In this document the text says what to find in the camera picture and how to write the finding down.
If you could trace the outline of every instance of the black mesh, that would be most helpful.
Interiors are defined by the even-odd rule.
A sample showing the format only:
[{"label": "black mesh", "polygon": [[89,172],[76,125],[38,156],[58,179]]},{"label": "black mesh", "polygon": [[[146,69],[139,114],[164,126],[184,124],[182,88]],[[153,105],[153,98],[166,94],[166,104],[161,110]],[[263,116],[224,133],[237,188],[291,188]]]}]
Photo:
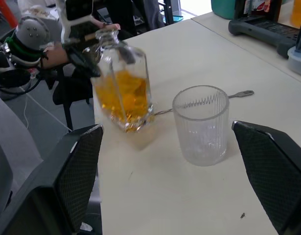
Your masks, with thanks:
[{"label": "black mesh", "polygon": [[249,181],[279,234],[301,202],[301,172],[268,134],[244,125],[234,132]]},{"label": "black mesh", "polygon": [[74,232],[79,231],[95,181],[100,132],[98,128],[81,136],[57,180],[56,190]]}]

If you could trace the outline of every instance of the amber liquid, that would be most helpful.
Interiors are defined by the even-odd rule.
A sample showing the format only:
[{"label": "amber liquid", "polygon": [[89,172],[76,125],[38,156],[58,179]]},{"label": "amber liquid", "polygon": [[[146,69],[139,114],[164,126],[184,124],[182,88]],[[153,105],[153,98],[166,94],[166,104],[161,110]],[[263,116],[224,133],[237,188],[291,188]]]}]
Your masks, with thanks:
[{"label": "amber liquid", "polygon": [[296,28],[301,27],[301,0],[295,0],[293,13],[291,17],[291,23]]},{"label": "amber liquid", "polygon": [[103,79],[103,84],[96,85],[95,89],[104,112],[112,118],[127,123],[137,122],[148,113],[146,79],[136,77],[126,70],[115,73],[123,106],[112,76],[108,75]]}]

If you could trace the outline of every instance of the drinking glass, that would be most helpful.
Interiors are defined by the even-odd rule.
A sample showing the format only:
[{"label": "drinking glass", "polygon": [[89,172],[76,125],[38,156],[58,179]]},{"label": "drinking glass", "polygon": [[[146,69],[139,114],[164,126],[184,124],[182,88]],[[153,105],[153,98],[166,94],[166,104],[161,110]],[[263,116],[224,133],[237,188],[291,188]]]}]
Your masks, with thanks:
[{"label": "drinking glass", "polygon": [[214,165],[227,149],[229,98],[213,86],[179,92],[172,107],[183,156],[192,164]]}]

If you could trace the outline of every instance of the gray device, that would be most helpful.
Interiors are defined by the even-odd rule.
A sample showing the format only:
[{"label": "gray device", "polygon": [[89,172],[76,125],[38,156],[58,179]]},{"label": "gray device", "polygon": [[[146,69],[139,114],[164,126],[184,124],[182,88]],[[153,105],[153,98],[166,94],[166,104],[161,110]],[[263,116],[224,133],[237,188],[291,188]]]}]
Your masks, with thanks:
[{"label": "gray device", "polygon": [[249,16],[230,21],[229,32],[233,35],[247,34],[274,45],[279,55],[288,58],[287,52],[296,45],[299,29],[267,20],[263,16]]}]

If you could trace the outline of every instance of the teal container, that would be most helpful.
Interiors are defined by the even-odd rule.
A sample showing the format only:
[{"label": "teal container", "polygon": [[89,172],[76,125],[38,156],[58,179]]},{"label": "teal container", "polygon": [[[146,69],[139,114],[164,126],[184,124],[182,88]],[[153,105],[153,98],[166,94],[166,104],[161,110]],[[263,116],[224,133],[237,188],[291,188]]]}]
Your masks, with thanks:
[{"label": "teal container", "polygon": [[234,17],[235,0],[211,0],[212,11],[224,19],[231,20]]}]

